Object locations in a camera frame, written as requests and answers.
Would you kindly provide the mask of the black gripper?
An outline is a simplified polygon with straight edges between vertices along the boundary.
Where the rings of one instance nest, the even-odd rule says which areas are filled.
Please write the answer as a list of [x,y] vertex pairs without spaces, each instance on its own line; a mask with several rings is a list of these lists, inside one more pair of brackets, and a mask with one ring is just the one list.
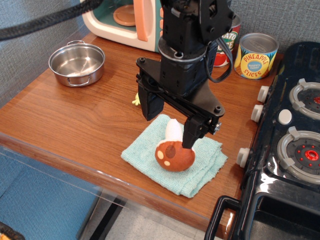
[[213,94],[209,83],[219,83],[211,74],[218,44],[216,41],[191,53],[176,51],[162,39],[160,60],[140,57],[136,60],[138,96],[147,121],[154,119],[164,104],[186,116],[182,147],[191,149],[207,133],[214,135],[221,126],[225,109]]

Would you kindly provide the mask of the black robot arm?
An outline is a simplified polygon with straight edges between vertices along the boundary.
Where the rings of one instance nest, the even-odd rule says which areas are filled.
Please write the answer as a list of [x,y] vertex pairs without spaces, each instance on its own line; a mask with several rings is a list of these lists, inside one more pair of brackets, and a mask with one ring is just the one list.
[[158,42],[159,61],[139,58],[138,96],[143,116],[152,120],[169,104],[186,116],[182,146],[193,147],[206,134],[220,128],[224,107],[209,83],[220,83],[212,72],[217,49],[233,57],[222,36],[232,30],[236,14],[227,0],[163,0],[163,34]]

